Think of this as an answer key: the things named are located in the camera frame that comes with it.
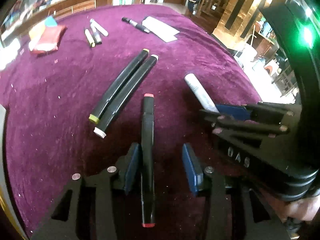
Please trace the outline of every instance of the purple tablecloth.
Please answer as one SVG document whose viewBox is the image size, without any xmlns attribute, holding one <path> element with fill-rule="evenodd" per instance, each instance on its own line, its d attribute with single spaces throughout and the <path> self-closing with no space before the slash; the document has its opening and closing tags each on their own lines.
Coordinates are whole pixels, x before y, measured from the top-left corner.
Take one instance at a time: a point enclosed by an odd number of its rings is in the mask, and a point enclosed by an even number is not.
<svg viewBox="0 0 320 240">
<path fill-rule="evenodd" d="M 165 43 L 121 21 L 153 16 L 180 31 Z M 84 27 L 94 18 L 109 32 L 91 49 Z M 219 159 L 198 122 L 201 109 L 183 80 L 194 73 L 216 103 L 260 100 L 236 61 L 188 18 L 158 5 L 102 7 L 59 21 L 66 30 L 59 50 L 43 57 L 24 53 L 0 73 L 0 103 L 8 110 L 5 153 L 14 200 L 32 235 L 72 174 L 92 175 L 140 142 L 143 94 L 155 95 L 154 171 L 156 226 L 142 228 L 135 194 L 116 197 L 122 210 L 120 239 L 195 239 L 203 199 L 188 189 L 181 149 L 190 142 L 207 164 Z M 89 114 L 119 72 L 143 48 L 159 61 L 133 95 L 105 139 L 93 133 Z"/>
</svg>

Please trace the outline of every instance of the white paper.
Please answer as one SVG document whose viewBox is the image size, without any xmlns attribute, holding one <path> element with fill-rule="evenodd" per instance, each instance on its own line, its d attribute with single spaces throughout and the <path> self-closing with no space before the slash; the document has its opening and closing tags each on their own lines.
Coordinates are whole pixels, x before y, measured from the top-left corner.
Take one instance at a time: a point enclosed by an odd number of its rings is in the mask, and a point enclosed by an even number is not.
<svg viewBox="0 0 320 240">
<path fill-rule="evenodd" d="M 143 22 L 142 25 L 152 31 L 160 39 L 165 42 L 176 41 L 176 34 L 179 33 L 178 30 L 172 28 L 171 26 L 149 16 Z"/>
</svg>

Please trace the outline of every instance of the metal bolt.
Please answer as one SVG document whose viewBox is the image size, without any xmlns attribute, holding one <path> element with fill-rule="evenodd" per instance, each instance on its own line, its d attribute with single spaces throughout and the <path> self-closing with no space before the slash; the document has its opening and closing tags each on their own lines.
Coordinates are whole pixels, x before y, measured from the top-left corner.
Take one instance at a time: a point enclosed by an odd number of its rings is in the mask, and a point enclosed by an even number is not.
<svg viewBox="0 0 320 240">
<path fill-rule="evenodd" d="M 213 131 L 212 131 L 212 133 L 214 133 L 214 134 L 219 134 L 219 133 L 221 133 L 222 132 L 222 128 L 216 128 L 216 129 L 214 129 Z"/>
<path fill-rule="evenodd" d="M 280 130 L 281 132 L 286 132 L 286 131 L 288 130 L 288 128 L 287 128 L 285 125 L 281 125 L 281 126 L 279 127 L 279 130 Z"/>
<path fill-rule="evenodd" d="M 208 166 L 204 169 L 206 173 L 213 173 L 214 169 L 211 166 Z"/>
<path fill-rule="evenodd" d="M 77 180 L 77 179 L 80 179 L 81 178 L 81 175 L 79 173 L 75 173 L 72 175 L 72 179 L 73 180 Z"/>
<path fill-rule="evenodd" d="M 115 166 L 110 166 L 109 168 L 107 168 L 107 171 L 110 173 L 113 173 L 117 170 L 117 168 Z"/>
</svg>

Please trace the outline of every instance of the green led light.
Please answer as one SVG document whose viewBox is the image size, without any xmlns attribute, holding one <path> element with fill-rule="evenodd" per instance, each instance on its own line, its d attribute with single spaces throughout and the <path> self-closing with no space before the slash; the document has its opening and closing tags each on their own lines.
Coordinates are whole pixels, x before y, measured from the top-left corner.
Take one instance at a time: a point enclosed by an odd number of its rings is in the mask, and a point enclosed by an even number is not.
<svg viewBox="0 0 320 240">
<path fill-rule="evenodd" d="M 309 48 L 312 49 L 314 37 L 312 35 L 312 32 L 307 27 L 304 27 L 303 29 L 303 38 L 305 42 L 308 44 Z"/>
</svg>

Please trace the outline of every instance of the red object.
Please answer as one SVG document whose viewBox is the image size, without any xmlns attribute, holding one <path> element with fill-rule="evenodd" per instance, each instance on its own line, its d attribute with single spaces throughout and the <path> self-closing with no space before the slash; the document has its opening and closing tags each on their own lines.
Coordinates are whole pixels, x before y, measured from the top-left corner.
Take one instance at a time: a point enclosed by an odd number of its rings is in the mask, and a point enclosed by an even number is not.
<svg viewBox="0 0 320 240">
<path fill-rule="evenodd" d="M 142 226 L 144 227 L 144 228 L 152 228 L 152 227 L 154 227 L 156 224 L 155 223 L 153 223 L 153 224 L 142 224 Z"/>
<path fill-rule="evenodd" d="M 42 54 L 58 50 L 61 37 L 66 29 L 67 27 L 64 25 L 46 27 L 32 52 L 35 54 Z"/>
</svg>

